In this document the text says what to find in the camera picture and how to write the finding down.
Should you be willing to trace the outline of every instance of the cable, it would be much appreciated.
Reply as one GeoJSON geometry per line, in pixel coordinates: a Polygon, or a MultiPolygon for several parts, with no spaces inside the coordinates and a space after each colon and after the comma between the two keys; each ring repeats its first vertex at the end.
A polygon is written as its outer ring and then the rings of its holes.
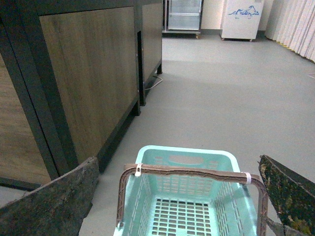
{"type": "Polygon", "coordinates": [[[157,82],[155,85],[153,85],[151,88],[146,88],[145,90],[150,90],[150,89],[153,89],[155,86],[157,86],[158,84],[160,84],[160,83],[162,83],[162,82],[163,82],[163,79],[162,79],[161,77],[156,76],[156,75],[154,75],[153,77],[160,79],[160,81],[159,81],[159,82],[157,82]]]}
{"type": "Polygon", "coordinates": [[[314,77],[313,75],[315,75],[315,73],[314,73],[314,74],[309,74],[309,75],[307,75],[307,76],[308,76],[308,77],[311,77],[311,78],[313,78],[313,79],[315,79],[315,77],[314,77]]]}

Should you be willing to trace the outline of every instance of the mint green basket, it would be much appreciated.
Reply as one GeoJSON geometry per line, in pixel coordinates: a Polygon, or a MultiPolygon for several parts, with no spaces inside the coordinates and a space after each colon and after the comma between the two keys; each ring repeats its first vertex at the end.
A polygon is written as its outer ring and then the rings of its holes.
{"type": "MultiPolygon", "coordinates": [[[[146,146],[136,163],[239,172],[226,151],[146,146]]],[[[256,236],[247,187],[190,176],[130,176],[114,236],[256,236]]]]}

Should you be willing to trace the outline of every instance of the chest freezer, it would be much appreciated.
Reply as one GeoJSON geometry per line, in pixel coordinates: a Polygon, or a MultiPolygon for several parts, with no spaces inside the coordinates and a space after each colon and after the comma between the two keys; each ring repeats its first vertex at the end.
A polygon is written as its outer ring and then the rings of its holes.
{"type": "Polygon", "coordinates": [[[264,0],[225,0],[221,38],[256,39],[264,0]]]}

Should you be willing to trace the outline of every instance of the white wall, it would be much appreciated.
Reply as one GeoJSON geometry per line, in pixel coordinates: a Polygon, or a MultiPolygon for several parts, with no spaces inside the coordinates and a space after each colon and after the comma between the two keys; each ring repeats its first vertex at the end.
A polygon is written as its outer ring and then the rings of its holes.
{"type": "MultiPolygon", "coordinates": [[[[265,0],[259,30],[266,30],[272,3],[274,0],[265,0]]],[[[204,0],[202,13],[202,29],[220,30],[224,0],[204,0]]]]}

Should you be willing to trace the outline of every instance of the brown wrapped handle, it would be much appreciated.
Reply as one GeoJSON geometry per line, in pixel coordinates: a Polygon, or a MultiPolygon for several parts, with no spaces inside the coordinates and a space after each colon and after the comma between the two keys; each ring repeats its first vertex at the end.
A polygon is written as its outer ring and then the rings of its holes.
{"type": "MultiPolygon", "coordinates": [[[[125,164],[125,170],[120,178],[119,183],[119,195],[118,195],[118,206],[117,206],[117,218],[116,225],[123,226],[123,216],[125,209],[125,194],[127,180],[130,175],[135,174],[137,171],[137,164],[125,164]]],[[[183,168],[176,166],[158,166],[158,165],[145,165],[141,166],[141,174],[147,175],[158,175],[158,176],[169,176],[169,175],[180,175],[180,176],[194,176],[203,178],[212,178],[214,180],[223,182],[236,182],[241,184],[247,183],[247,175],[239,172],[225,172],[225,171],[214,171],[207,169],[198,168],[183,168]]],[[[264,184],[260,181],[260,177],[257,175],[251,175],[251,184],[255,185],[259,192],[258,199],[258,216],[257,216],[257,235],[266,236],[266,221],[265,218],[268,212],[268,194],[264,184]]]]}

